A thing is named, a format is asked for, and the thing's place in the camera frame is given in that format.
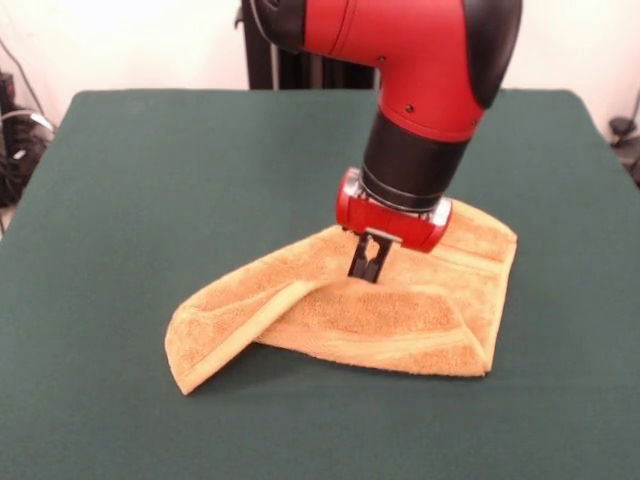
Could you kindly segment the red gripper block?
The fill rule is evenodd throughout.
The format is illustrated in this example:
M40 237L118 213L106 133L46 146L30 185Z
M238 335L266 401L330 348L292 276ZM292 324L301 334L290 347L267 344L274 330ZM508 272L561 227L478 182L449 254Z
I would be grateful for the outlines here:
M348 168L342 177L335 206L336 223L360 234L348 276L377 283L391 250L391 241L409 250L431 252L444 236L452 213L453 200L449 197L443 197L434 209L423 213L383 205L365 191L360 170ZM370 240L378 250L369 260Z

